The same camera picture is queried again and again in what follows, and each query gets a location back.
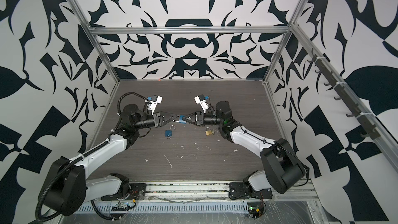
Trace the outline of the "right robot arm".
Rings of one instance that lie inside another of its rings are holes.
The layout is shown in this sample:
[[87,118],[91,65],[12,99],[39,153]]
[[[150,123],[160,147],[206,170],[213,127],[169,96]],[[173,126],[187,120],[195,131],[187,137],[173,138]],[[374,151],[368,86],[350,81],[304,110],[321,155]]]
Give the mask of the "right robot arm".
[[287,140],[268,139],[248,130],[234,119],[228,101],[220,101],[215,107],[207,105],[201,111],[180,117],[180,120],[196,126],[218,126],[224,139],[246,148],[261,159],[263,170],[244,179],[247,193],[259,194],[273,189],[284,194],[297,186],[303,177],[309,179],[309,169],[296,156]]

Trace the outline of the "brass padlock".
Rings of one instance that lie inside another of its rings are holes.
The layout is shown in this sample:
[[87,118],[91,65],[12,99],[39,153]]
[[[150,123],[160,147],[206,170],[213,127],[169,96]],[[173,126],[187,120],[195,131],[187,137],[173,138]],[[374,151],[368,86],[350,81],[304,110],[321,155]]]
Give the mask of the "brass padlock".
[[206,134],[207,136],[214,135],[214,134],[215,134],[214,129],[213,129],[213,128],[210,128],[210,127],[206,127],[206,129],[205,129],[205,134]]

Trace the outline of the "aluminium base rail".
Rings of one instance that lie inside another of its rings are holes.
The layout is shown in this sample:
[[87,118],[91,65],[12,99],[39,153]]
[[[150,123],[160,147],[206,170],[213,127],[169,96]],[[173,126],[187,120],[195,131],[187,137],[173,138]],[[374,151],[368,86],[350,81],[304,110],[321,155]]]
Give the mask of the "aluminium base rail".
[[[148,181],[146,182],[145,200],[161,202],[189,201],[231,201],[229,181]],[[319,201],[312,184],[292,187],[284,194],[271,189],[273,201]]]

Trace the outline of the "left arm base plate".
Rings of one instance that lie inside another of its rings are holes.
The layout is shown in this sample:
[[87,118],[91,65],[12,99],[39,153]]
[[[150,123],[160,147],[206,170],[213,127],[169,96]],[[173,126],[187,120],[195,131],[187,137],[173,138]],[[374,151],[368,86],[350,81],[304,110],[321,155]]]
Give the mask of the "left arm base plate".
[[124,189],[120,189],[114,195],[107,195],[101,197],[102,201],[130,201],[130,200],[141,200],[146,194],[147,184],[145,183],[129,183],[129,186]]

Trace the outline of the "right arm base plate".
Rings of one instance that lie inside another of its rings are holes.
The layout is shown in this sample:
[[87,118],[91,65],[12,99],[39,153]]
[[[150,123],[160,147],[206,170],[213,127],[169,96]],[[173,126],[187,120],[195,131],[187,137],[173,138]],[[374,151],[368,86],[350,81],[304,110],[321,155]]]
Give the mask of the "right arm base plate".
[[269,200],[273,198],[273,193],[270,188],[261,191],[255,191],[248,183],[229,183],[228,197],[231,200],[238,199],[263,199]]

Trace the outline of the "blue padlock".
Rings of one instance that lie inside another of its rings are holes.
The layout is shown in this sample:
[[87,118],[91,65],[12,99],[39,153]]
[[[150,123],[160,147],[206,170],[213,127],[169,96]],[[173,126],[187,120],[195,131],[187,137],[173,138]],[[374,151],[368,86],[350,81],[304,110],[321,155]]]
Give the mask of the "blue padlock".
[[184,116],[180,116],[180,115],[177,115],[177,116],[173,119],[173,122],[183,123],[183,124],[186,124],[186,123],[187,123],[187,122],[185,121]]
[[168,130],[165,130],[165,133],[164,133],[165,137],[167,139],[170,139],[172,137],[172,135],[173,135],[173,131],[175,131],[175,130],[176,130],[175,126],[171,125]]

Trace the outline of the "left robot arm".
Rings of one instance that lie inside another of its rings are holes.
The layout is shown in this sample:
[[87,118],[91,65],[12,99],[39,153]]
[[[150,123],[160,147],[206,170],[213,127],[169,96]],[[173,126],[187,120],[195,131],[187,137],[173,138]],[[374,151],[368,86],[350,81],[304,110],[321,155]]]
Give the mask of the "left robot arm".
[[162,127],[177,118],[176,114],[156,112],[161,96],[141,98],[142,110],[135,104],[121,107],[122,100],[135,92],[123,94],[117,102],[119,120],[108,138],[79,155],[67,159],[61,157],[50,167],[38,196],[35,218],[47,222],[59,215],[75,213],[80,206],[105,195],[126,193],[128,179],[118,174],[90,180],[89,176],[115,155],[130,148],[140,137],[141,129]]

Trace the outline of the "wall hook rail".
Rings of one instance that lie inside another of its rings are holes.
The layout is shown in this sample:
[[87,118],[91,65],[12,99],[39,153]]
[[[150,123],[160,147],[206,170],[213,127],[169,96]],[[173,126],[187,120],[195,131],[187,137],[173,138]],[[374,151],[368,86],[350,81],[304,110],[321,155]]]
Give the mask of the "wall hook rail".
[[345,82],[336,69],[330,64],[325,57],[313,55],[311,62],[318,67],[317,74],[322,74],[327,82],[326,87],[331,87],[338,96],[334,99],[336,101],[343,101],[349,109],[350,113],[346,116],[348,118],[355,118],[360,126],[365,130],[363,138],[371,138],[375,140],[381,137],[374,115],[364,105],[362,105],[358,96],[353,92],[347,82]]

